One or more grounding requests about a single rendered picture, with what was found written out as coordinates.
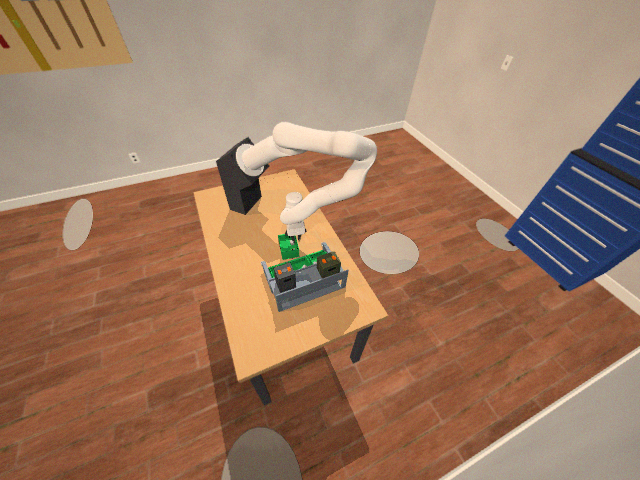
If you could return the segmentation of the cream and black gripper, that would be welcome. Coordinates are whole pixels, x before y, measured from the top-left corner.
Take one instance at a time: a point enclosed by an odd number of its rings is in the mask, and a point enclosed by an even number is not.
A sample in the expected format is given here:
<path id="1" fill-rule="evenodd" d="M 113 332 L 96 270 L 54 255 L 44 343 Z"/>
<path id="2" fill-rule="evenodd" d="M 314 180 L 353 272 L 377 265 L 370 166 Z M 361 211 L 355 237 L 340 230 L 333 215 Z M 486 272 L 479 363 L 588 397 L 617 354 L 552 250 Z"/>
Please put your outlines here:
<path id="1" fill-rule="evenodd" d="M 286 228 L 287 230 L 285 232 L 285 235 L 292 237 L 293 242 L 295 242 L 294 236 L 298 235 L 298 241 L 300 242 L 301 235 L 307 232 L 307 230 L 305 229 L 304 220 L 298 224 L 286 225 Z"/>

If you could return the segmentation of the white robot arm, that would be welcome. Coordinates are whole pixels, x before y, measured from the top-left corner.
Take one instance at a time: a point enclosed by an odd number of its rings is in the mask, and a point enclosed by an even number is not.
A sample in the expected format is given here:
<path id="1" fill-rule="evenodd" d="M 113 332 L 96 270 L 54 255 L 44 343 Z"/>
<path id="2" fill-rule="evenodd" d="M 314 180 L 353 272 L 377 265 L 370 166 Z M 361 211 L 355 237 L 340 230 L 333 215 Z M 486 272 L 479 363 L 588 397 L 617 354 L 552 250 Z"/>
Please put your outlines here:
<path id="1" fill-rule="evenodd" d="M 236 160 L 244 173 L 258 176 L 263 172 L 264 165 L 281 157 L 306 151 L 349 158 L 354 162 L 341 180 L 312 191 L 303 200 L 298 192 L 288 193 L 286 206 L 280 215 L 281 222 L 286 225 L 298 224 L 323 206 L 358 195 L 377 156 L 375 142 L 364 136 L 346 131 L 316 130 L 282 122 L 274 127 L 272 136 L 256 145 L 239 146 Z M 291 208 L 292 210 L 289 210 Z"/>

